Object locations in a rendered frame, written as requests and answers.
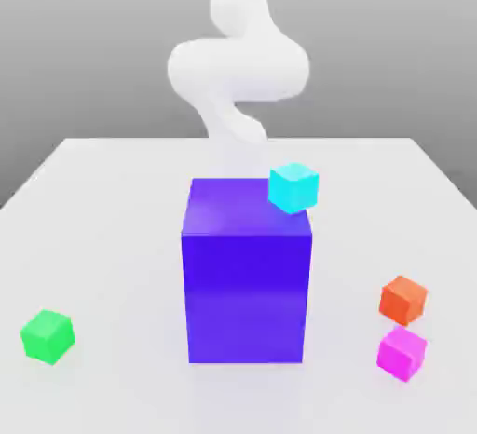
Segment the small cyan cube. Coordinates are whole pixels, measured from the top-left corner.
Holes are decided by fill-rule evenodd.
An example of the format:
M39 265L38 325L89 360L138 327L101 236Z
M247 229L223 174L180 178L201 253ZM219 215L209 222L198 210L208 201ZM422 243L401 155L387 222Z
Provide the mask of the small cyan cube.
M300 163L272 168L268 179L268 200L287 214L317 205L320 176Z

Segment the small orange cube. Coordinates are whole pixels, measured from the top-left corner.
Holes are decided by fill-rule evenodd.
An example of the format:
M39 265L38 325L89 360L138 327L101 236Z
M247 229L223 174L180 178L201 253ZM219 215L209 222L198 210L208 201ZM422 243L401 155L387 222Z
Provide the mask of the small orange cube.
M407 327L424 312L428 290L402 275L382 288L379 312Z

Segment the small magenta cube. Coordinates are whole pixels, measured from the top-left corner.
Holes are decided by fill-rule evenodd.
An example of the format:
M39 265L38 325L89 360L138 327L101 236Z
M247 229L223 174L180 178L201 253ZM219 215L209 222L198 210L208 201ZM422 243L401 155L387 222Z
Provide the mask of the small magenta cube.
M376 364L395 378L408 382L420 369L425 358L428 341L395 326L380 342Z

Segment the small green cube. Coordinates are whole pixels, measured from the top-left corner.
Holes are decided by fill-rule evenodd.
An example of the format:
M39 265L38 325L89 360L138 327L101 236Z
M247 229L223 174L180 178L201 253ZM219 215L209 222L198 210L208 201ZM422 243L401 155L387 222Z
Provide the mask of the small green cube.
M54 365L75 343L70 317L42 309L20 330L27 357Z

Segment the large purple box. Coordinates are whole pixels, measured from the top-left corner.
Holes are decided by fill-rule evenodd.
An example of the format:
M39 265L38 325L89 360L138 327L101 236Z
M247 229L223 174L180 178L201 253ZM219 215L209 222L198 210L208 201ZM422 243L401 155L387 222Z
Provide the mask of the large purple box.
M265 179L195 178L181 232L188 358L303 359L312 230L268 199Z

